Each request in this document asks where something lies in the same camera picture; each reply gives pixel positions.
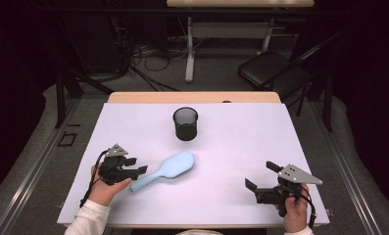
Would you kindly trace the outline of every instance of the brush handle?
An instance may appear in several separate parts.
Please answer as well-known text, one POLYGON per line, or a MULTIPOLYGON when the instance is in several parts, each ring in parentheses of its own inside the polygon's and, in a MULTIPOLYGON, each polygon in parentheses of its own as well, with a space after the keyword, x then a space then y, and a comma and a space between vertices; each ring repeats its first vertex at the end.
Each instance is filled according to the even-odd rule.
POLYGON ((137 180, 133 181, 130 184, 130 190, 132 190, 132 192, 136 192, 137 190, 139 190, 143 186, 151 183, 152 181, 156 180, 158 177, 161 177, 161 176, 162 176, 161 172, 157 171, 155 173, 146 175, 145 177, 139 177, 137 180))

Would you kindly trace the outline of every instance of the black mesh cup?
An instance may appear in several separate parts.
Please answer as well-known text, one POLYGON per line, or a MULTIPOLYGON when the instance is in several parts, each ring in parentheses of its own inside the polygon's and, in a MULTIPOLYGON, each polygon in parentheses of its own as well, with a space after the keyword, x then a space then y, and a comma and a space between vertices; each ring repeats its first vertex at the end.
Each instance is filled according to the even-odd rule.
POLYGON ((193 140, 197 136, 198 114, 189 107, 183 107, 173 113, 175 135, 182 141, 193 140))

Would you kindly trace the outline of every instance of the light blue brush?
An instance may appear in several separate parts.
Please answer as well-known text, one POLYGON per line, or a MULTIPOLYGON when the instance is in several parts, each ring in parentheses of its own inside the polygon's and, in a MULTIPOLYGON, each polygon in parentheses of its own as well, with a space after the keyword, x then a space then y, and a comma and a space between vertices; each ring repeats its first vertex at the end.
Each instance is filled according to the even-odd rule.
POLYGON ((156 180, 158 177, 174 178, 187 171, 194 165, 194 156, 186 151, 172 155, 165 159, 161 167, 154 173, 139 177, 130 185, 130 189, 136 192, 143 186, 156 180))

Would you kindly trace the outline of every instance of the white tabletop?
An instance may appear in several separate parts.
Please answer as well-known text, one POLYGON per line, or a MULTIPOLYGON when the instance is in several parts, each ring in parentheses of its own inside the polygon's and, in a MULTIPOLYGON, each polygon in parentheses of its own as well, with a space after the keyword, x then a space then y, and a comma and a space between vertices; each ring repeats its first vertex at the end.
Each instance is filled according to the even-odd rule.
MULTIPOLYGON (((105 104, 81 160, 58 223, 70 224, 100 153, 114 144, 154 172, 162 160, 180 151, 195 157, 192 169, 175 179, 160 178, 137 192, 125 189, 111 203, 114 227, 272 227, 282 218, 272 205, 256 204, 245 178, 260 188, 277 184, 266 161, 293 164, 311 172, 283 104, 105 104), (174 134, 173 112, 184 106, 198 114, 198 135, 189 142, 174 134)), ((310 191, 318 218, 329 223, 314 185, 310 191)))
POLYGON ((312 7, 314 0, 168 0, 169 7, 312 7))

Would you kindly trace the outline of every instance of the gray floor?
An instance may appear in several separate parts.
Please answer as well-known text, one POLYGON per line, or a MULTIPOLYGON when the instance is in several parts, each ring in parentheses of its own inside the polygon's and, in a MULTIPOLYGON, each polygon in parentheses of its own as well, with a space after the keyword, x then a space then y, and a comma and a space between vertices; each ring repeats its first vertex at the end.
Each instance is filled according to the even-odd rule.
MULTIPOLYGON (((273 38, 270 49, 290 53, 293 40, 273 38)), ((193 83, 186 83, 184 59, 171 60, 161 71, 139 69, 151 77, 183 91, 247 91, 251 87, 237 77, 237 66, 252 58, 260 44, 256 41, 204 41, 196 49, 193 83)), ((160 68, 165 61, 149 58, 148 67, 160 68)), ((118 91, 151 91, 138 75, 105 83, 118 91)), ((69 99, 68 119, 54 129, 56 123, 55 87, 46 92, 47 105, 41 122, 0 187, 0 234, 62 234, 65 228, 56 223, 60 204, 66 199, 91 132, 107 96, 82 84, 85 95, 69 99), (63 134, 75 134, 72 146, 63 146, 63 134)), ((353 137, 346 119, 346 108, 333 102, 333 133, 320 121, 319 103, 304 105, 300 117, 290 109, 312 173, 322 179, 319 192, 331 223, 315 228, 315 234, 389 234, 389 202, 383 197, 354 149, 353 137)), ((127 234, 128 230, 106 229, 106 234, 127 234)), ((268 234, 282 234, 270 229, 268 234)))

